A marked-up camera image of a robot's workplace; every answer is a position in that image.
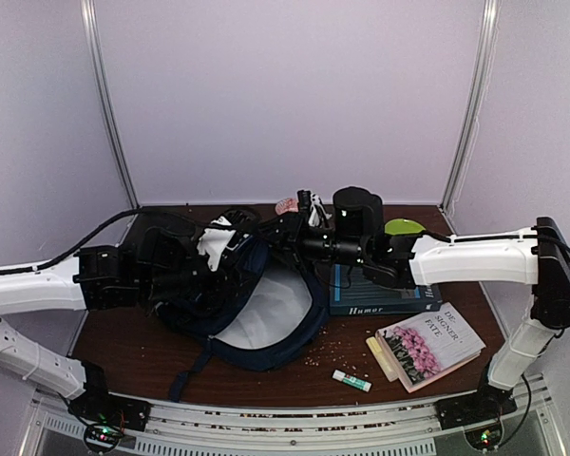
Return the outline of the navy blue student backpack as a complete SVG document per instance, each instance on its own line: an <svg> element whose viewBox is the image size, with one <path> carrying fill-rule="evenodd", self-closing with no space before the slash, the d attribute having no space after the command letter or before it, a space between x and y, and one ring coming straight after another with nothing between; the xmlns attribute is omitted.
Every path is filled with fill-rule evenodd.
<svg viewBox="0 0 570 456"><path fill-rule="evenodd" d="M252 226L259 221L257 212L243 207L231 207L219 216L250 216ZM329 318L329 298L311 272L311 262L295 263L261 235L251 237L252 286L226 313L186 318L171 304L153 308L168 329L202 346L194 364L171 384L168 397L173 402L212 357L248 371L278 369L295 360Z"/></svg>

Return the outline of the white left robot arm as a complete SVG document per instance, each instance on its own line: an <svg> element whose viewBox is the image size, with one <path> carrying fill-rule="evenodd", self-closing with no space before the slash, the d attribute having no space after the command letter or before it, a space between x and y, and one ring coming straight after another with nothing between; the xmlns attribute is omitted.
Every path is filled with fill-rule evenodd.
<svg viewBox="0 0 570 456"><path fill-rule="evenodd" d="M224 252L255 229L238 214L208 223L187 220L179 233L150 227L135 246L92 245L110 218L87 236L45 261L0 267L0 365L82 408L98 422L118 411L102 368L68 358L23 336L10 325L18 314L103 312L121 307L152 308L224 279Z"/></svg>

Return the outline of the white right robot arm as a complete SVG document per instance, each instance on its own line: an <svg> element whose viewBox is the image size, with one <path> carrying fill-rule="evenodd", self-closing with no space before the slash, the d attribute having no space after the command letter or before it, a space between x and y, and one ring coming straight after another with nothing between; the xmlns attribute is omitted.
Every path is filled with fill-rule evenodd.
<svg viewBox="0 0 570 456"><path fill-rule="evenodd" d="M557 333L570 328L570 248L551 218L499 234L459 237L423 229L385 231L383 201L356 186L332 197L333 221L309 223L312 200L298 193L297 209L260 223L258 231L296 260L361 269L390 289L450 282L513 282L532 288L532 304L521 325L486 366L481 388L468 398L474 418L489 418Z"/></svg>

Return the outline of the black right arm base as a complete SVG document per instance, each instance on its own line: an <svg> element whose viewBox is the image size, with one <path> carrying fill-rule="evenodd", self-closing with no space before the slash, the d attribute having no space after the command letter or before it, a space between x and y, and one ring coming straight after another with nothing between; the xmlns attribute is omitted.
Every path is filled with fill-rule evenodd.
<svg viewBox="0 0 570 456"><path fill-rule="evenodd" d="M441 429L497 420L518 409L512 398L512 390L490 386L486 376L480 380L474 392L440 399L434 403L434 407Z"/></svg>

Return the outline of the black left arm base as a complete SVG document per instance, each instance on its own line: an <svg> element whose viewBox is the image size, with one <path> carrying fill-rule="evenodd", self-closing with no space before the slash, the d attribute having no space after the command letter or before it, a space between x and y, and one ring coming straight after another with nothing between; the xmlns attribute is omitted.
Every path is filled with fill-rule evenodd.
<svg viewBox="0 0 570 456"><path fill-rule="evenodd" d="M151 405L144 400L110 393L104 370L83 361L85 373L83 393L68 401L68 411L87 421L116 428L144 431Z"/></svg>

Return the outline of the green plate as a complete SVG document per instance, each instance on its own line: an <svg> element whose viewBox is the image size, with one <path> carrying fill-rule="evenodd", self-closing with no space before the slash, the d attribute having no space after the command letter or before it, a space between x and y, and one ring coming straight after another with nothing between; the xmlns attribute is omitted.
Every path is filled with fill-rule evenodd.
<svg viewBox="0 0 570 456"><path fill-rule="evenodd" d="M424 232L425 226L408 218L393 218L385 223L384 231L389 236L408 236Z"/></svg>

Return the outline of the red blue patterned bowl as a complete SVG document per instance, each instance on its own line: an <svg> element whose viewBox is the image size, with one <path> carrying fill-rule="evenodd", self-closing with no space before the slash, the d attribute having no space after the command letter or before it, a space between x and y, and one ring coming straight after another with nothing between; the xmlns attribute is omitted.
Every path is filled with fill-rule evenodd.
<svg viewBox="0 0 570 456"><path fill-rule="evenodd" d="M298 199L295 198L282 199L275 205L275 213L278 216L287 213L297 213L298 211Z"/></svg>

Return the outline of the teal Humor hardcover book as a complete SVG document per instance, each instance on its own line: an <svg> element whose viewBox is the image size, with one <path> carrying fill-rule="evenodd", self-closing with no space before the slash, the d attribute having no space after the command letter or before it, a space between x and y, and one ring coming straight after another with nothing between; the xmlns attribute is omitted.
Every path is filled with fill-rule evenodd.
<svg viewBox="0 0 570 456"><path fill-rule="evenodd" d="M442 295L436 285L391 290L364 278L360 268L336 264L330 277L331 316L418 314L439 311Z"/></svg>

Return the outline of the pink flower Designer Fate book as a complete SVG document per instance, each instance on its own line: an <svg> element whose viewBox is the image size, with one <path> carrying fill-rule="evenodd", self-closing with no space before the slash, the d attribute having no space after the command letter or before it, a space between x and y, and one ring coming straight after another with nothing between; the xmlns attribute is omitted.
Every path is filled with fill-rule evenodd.
<svg viewBox="0 0 570 456"><path fill-rule="evenodd" d="M485 342L450 303L376 331L404 389L413 393L477 358Z"/></svg>

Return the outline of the yellow highlighter pen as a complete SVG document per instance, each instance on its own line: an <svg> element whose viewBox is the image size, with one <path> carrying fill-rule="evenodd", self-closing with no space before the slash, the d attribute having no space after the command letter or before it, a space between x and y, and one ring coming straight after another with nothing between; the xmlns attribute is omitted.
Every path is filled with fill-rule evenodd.
<svg viewBox="0 0 570 456"><path fill-rule="evenodd" d="M378 363L381 371L384 373L386 378L390 382L394 382L398 379L397 372L395 369L390 365L382 347L378 343L377 339L374 336L368 337L366 339L366 345L370 349L371 354L373 355L374 359Z"/></svg>

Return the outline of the white green glue stick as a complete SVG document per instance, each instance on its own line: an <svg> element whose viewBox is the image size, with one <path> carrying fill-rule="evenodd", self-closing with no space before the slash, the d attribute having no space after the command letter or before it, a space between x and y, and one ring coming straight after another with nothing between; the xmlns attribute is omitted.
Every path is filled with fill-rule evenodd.
<svg viewBox="0 0 570 456"><path fill-rule="evenodd" d="M332 379L364 392L371 390L371 382L346 374L342 370L334 370Z"/></svg>

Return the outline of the right aluminium frame post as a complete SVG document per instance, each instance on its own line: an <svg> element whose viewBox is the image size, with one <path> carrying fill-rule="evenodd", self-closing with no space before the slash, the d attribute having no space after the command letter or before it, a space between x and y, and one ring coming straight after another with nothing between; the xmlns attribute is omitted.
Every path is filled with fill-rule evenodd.
<svg viewBox="0 0 570 456"><path fill-rule="evenodd" d="M491 72L500 6L501 2L497 0L484 1L482 23L465 115L441 202L441 208L448 216L454 213L455 204L461 195L475 143L481 105Z"/></svg>

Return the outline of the aluminium frame post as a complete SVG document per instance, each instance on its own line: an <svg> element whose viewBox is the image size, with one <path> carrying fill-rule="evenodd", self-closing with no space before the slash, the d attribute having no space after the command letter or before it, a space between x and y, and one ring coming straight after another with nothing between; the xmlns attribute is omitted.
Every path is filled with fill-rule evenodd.
<svg viewBox="0 0 570 456"><path fill-rule="evenodd" d="M80 2L85 37L93 67L95 85L100 101L100 108L104 122L104 129L108 139L111 154L115 161L117 174L123 186L128 205L131 208L139 207L139 200L134 189L129 167L124 155L121 135L117 125L115 110L110 96L105 62L101 46L101 37L97 21L95 1L82 0Z"/></svg>
<svg viewBox="0 0 570 456"><path fill-rule="evenodd" d="M455 204L461 195L475 143L481 105L491 72L500 6L501 2L497 0L484 1L482 23L465 115L441 202L441 208L448 216L454 213Z"/></svg>

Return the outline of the aluminium front rail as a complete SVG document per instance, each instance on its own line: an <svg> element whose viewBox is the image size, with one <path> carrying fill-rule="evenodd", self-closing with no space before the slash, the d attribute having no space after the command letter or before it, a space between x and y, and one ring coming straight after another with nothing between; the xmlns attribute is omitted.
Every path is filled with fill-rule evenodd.
<svg viewBox="0 0 570 456"><path fill-rule="evenodd" d="M513 398L518 409L500 418L504 446L477 450L480 428L497 420L444 428L435 403L462 393L391 403L321 408L237 408L150 404L146 427L128 430L106 455L570 455L561 420L541 374L528 375ZM52 393L37 390L28 427L15 455L94 455L85 427Z"/></svg>

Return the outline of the left aluminium frame post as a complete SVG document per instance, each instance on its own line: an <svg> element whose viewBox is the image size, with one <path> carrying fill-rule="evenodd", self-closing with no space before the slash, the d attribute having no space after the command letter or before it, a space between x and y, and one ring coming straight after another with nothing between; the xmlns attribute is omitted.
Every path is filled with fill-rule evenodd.
<svg viewBox="0 0 570 456"><path fill-rule="evenodd" d="M115 161L117 174L123 186L128 205L131 208L139 207L139 200L134 189L129 167L124 155L121 135L117 125L115 110L110 96L105 62L101 46L101 37L97 21L95 1L82 0L80 2L85 37L93 67L95 85L100 101L100 108L104 122L104 129L108 139L111 154Z"/></svg>

